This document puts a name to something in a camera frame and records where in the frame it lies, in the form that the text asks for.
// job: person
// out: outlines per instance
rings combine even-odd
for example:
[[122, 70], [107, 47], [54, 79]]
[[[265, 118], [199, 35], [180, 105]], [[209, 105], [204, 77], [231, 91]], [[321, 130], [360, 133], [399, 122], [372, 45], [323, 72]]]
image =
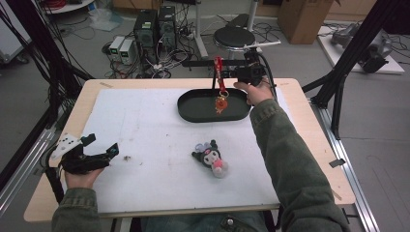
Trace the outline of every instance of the person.
[[[251, 124], [265, 166], [284, 211], [282, 231], [349, 231], [347, 220], [335, 204], [330, 184], [297, 134], [286, 113], [275, 101], [268, 79], [258, 86], [236, 82], [248, 93]], [[78, 176], [66, 172], [68, 190], [52, 219], [53, 231], [101, 231], [96, 194], [92, 186], [102, 170]], [[260, 212], [145, 217], [142, 231], [267, 231]]]

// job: plush toy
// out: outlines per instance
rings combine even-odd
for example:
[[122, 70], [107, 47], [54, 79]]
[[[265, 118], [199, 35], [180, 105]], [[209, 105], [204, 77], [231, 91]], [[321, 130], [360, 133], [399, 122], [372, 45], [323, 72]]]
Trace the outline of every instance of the plush toy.
[[192, 156], [202, 162], [204, 166], [211, 168], [217, 178], [225, 176], [228, 163], [220, 157], [220, 151], [214, 139], [211, 140], [211, 143], [197, 144], [195, 152], [192, 152]]

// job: black oval tray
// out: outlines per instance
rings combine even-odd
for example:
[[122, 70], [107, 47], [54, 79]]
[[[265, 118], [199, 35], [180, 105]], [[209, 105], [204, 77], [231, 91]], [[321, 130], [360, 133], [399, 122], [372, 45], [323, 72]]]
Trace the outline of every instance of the black oval tray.
[[247, 104], [247, 94], [238, 89], [227, 88], [228, 106], [221, 114], [217, 114], [215, 100], [220, 90], [195, 89], [189, 90], [178, 99], [178, 112], [181, 117], [192, 123], [225, 122], [244, 119], [248, 116], [250, 105]]

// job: shelf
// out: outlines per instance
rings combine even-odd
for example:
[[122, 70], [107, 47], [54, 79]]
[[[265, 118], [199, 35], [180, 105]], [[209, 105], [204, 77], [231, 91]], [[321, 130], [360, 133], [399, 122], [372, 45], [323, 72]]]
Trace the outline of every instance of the shelf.
[[45, 13], [46, 14], [50, 14], [50, 12], [52, 14], [60, 14], [60, 13], [65, 13], [65, 12], [71, 12], [71, 11], [75, 11], [77, 9], [83, 8], [88, 6], [90, 3], [93, 3], [94, 0], [83, 0], [81, 4], [67, 4], [66, 6], [64, 6], [61, 9], [58, 10], [47, 10]]

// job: white device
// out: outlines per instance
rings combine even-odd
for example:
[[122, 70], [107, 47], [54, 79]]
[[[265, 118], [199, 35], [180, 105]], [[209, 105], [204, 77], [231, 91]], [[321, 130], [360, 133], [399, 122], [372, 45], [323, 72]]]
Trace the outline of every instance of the white device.
[[58, 146], [54, 152], [52, 152], [51, 158], [56, 160], [57, 158], [62, 157], [78, 144], [81, 144], [81, 139], [74, 137], [69, 133], [65, 133], [64, 136], [58, 141]]
[[121, 62], [120, 48], [123, 44], [125, 37], [118, 36], [109, 46], [109, 53], [111, 53], [111, 60]]
[[133, 40], [126, 39], [120, 48], [121, 61], [124, 65], [131, 65], [135, 61], [136, 51]]

